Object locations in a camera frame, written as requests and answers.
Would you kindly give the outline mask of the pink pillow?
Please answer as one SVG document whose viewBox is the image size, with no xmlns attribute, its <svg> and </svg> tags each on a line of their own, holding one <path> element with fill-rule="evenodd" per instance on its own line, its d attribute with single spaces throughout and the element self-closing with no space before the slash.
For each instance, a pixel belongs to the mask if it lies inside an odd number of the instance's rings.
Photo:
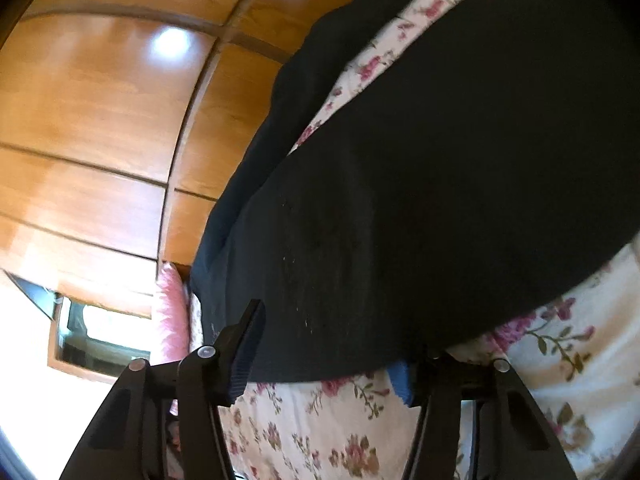
<svg viewBox="0 0 640 480">
<path fill-rule="evenodd" d="M 170 262 L 160 268 L 150 311 L 151 364 L 181 361 L 189 354 L 189 307 L 181 276 Z"/>
</svg>

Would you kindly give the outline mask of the wooden wardrobe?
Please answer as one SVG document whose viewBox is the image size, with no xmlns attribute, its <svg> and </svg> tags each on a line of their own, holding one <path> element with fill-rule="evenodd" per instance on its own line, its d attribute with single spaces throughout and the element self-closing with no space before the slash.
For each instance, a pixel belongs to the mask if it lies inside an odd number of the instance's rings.
<svg viewBox="0 0 640 480">
<path fill-rule="evenodd" d="M 145 316 L 280 66 L 349 0 L 32 0 L 1 48 L 1 266 Z"/>
</svg>

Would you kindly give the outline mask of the wooden framed window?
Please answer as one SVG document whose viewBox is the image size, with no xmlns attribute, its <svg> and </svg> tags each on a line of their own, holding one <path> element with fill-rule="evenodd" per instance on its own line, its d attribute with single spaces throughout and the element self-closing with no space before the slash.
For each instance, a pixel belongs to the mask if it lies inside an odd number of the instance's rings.
<svg viewBox="0 0 640 480">
<path fill-rule="evenodd" d="M 151 320 L 58 295 L 47 364 L 92 382 L 111 384 L 130 362 L 150 357 Z"/>
</svg>

